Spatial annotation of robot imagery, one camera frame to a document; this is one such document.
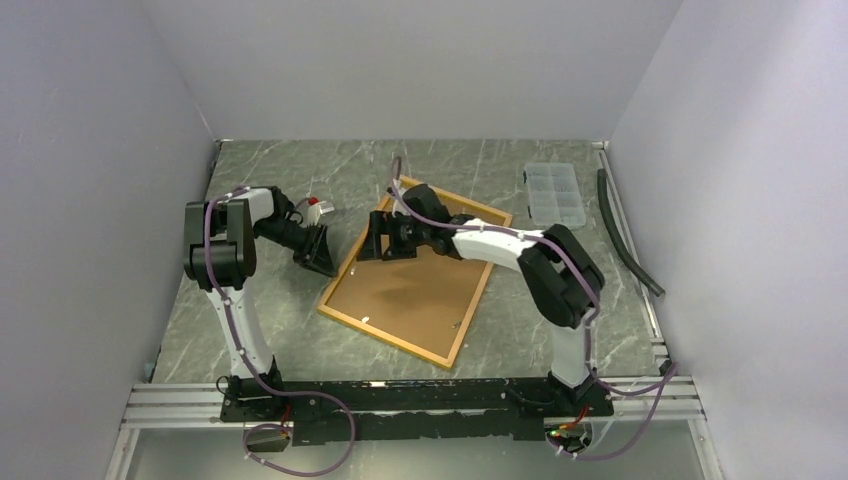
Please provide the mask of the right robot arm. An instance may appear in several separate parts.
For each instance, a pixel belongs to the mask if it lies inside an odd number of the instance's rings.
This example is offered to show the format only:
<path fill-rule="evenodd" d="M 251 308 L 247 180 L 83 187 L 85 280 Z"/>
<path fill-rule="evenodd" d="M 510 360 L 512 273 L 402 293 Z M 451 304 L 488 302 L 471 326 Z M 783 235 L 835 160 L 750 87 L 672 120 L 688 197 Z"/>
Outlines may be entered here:
<path fill-rule="evenodd" d="M 519 230 L 453 214 L 427 184 L 403 188 L 393 181 L 388 192 L 394 204 L 389 211 L 370 213 L 358 260 L 412 259 L 427 246 L 440 256 L 484 261 L 520 273 L 551 327 L 551 404 L 564 415 L 585 406 L 595 384 L 589 326 L 599 313 L 605 279 L 571 231 L 559 224 Z"/>

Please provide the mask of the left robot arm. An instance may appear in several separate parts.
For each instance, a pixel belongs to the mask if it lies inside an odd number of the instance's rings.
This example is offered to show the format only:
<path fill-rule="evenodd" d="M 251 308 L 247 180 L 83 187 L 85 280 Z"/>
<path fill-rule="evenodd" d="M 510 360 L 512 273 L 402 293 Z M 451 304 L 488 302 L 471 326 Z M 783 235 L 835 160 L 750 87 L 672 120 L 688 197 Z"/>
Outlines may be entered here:
<path fill-rule="evenodd" d="M 221 324 L 230 356 L 226 394 L 247 397 L 247 407 L 260 419 L 278 417 L 287 394 L 252 294 L 256 241 L 269 240 L 290 250 L 295 266 L 333 277 L 337 268 L 322 219 L 334 210 L 332 202 L 315 197 L 293 202 L 276 186 L 238 186 L 185 207 L 183 268 Z"/>

